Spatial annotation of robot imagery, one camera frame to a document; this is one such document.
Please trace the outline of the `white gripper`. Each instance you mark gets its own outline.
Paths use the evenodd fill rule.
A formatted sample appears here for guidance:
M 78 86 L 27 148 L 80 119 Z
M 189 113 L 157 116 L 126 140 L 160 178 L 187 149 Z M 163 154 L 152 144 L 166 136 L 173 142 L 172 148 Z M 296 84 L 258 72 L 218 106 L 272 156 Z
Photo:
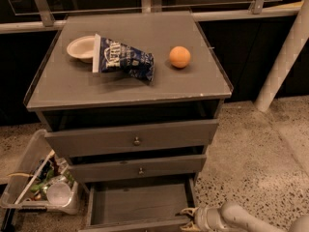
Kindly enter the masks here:
M 184 208 L 180 211 L 180 214 L 191 217 L 194 216 L 195 224 L 202 231 L 219 229 L 222 225 L 221 217 L 217 208 Z M 196 232 L 195 224 L 191 221 L 188 224 L 181 226 L 180 229 L 182 232 Z

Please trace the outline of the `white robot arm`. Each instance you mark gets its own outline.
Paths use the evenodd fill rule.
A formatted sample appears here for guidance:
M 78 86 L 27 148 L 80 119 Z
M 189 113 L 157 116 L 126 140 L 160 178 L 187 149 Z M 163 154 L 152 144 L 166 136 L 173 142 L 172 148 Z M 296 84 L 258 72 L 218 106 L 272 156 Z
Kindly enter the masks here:
M 288 231 L 250 215 L 239 204 L 228 201 L 220 208 L 184 208 L 181 215 L 191 217 L 182 232 L 309 232 L 309 216 L 296 219 Z

